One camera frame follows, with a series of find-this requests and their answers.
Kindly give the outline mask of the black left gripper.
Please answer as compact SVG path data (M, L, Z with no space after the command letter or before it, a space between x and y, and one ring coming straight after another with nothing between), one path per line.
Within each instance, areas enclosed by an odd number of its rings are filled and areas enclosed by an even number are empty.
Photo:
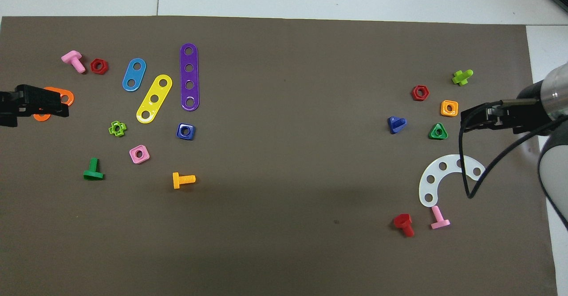
M69 106L61 103L58 92L28 84L16 86L16 91L0 92L0 125L17 127L19 117L55 115L69 117Z

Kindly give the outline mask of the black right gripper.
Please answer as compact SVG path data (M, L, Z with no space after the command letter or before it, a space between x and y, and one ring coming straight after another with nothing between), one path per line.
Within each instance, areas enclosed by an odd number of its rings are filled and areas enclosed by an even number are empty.
M517 98L503 100L499 106L483 103L462 111L461 126L464 130L511 130L513 134L523 134L551 122L541 100L542 84L540 80L524 88Z

